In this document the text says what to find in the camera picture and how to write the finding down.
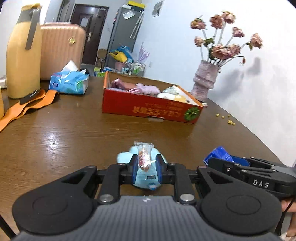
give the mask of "brown door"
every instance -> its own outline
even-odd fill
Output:
[[[108,7],[75,4],[71,23],[78,24],[86,31],[82,63],[95,64]]]

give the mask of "door handle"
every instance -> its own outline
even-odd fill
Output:
[[[89,42],[91,40],[91,32],[89,32],[89,36],[87,38],[87,41]]]

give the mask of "orange strap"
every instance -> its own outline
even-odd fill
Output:
[[[39,109],[51,104],[58,92],[49,90],[45,94],[45,90],[40,90],[36,97],[27,103],[20,104],[19,102],[10,107],[5,116],[0,119],[0,132],[13,120],[22,117],[28,109]]]
[[[46,92],[45,97],[42,100],[34,101],[32,103],[27,104],[26,108],[20,113],[19,116],[13,118],[11,121],[21,118],[28,109],[40,109],[44,106],[50,105],[53,101],[55,96],[59,94],[56,90],[49,90]]]

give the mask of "green leaf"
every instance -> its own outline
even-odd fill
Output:
[[[192,107],[188,109],[184,114],[184,119],[186,121],[193,121],[200,115],[200,110],[197,107]]]
[[[248,46],[249,46],[250,50],[252,50],[252,49],[253,49],[253,45],[252,45],[250,42],[246,43],[246,45],[248,45]]]
[[[215,59],[215,57],[212,55],[212,49],[213,49],[213,47],[209,49],[209,51],[210,51],[209,58],[210,59]]]
[[[204,46],[207,47],[210,43],[214,43],[213,38],[205,39]]]

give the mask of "gray refrigerator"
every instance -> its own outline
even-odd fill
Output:
[[[123,14],[129,11],[133,11],[134,16],[128,19],[124,19]],[[115,68],[115,59],[111,55],[109,55],[109,52],[111,50],[115,50],[123,45],[128,46],[131,51],[133,51],[137,36],[135,37],[135,39],[133,39],[135,33],[131,38],[130,36],[140,15],[141,13],[135,10],[130,10],[122,7],[118,9],[118,14],[114,21],[111,37],[109,40],[105,66]]]

